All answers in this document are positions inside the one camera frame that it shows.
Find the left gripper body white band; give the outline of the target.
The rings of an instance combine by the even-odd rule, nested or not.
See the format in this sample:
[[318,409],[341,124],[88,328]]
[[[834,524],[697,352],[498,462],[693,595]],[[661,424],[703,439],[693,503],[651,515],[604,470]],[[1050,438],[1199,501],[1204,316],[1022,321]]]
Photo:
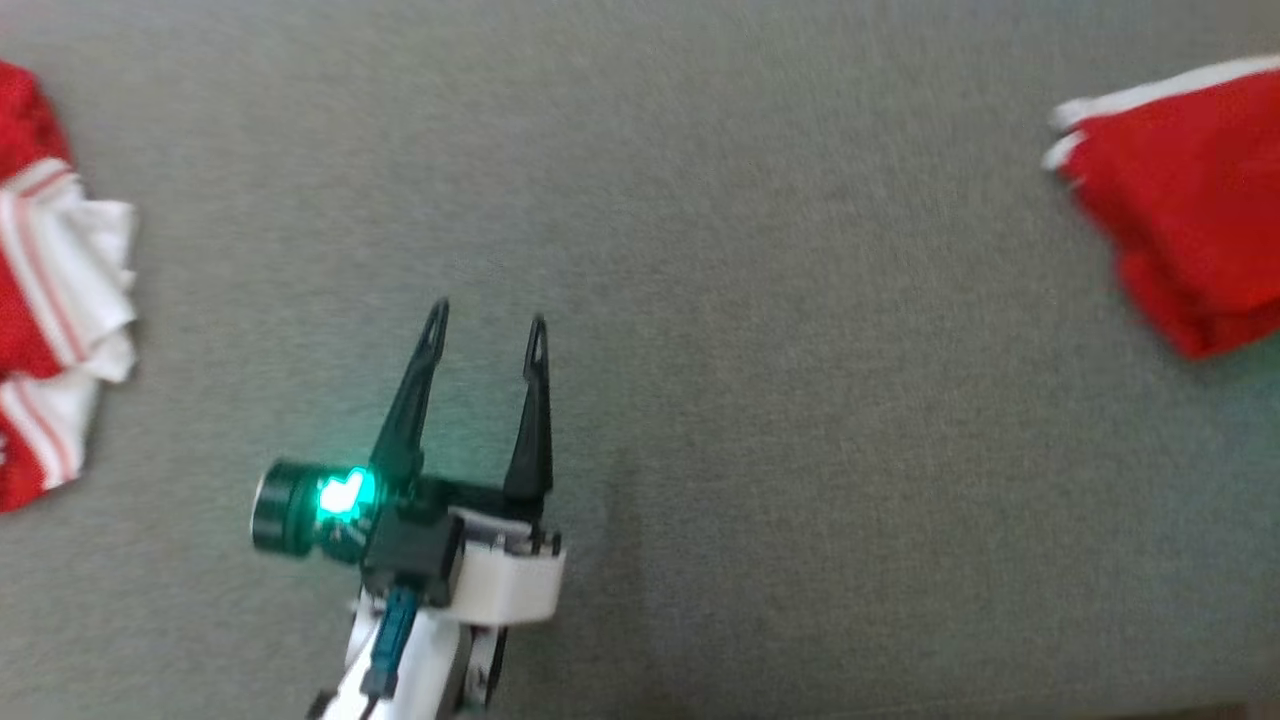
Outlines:
[[428,607],[471,626],[554,616],[567,556],[562,534],[541,524],[543,501],[443,478],[421,480],[413,500],[426,529],[412,585]]

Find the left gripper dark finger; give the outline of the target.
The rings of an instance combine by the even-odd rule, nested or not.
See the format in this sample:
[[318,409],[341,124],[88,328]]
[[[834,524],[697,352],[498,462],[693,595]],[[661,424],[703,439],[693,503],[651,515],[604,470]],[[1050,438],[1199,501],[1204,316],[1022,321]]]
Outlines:
[[445,345],[449,314],[447,297],[433,304],[372,446],[369,466],[389,493],[406,492],[421,471],[422,429],[434,373]]
[[550,368],[547,322],[534,316],[524,360],[526,395],[503,495],[517,503],[540,503],[554,486],[550,428]]

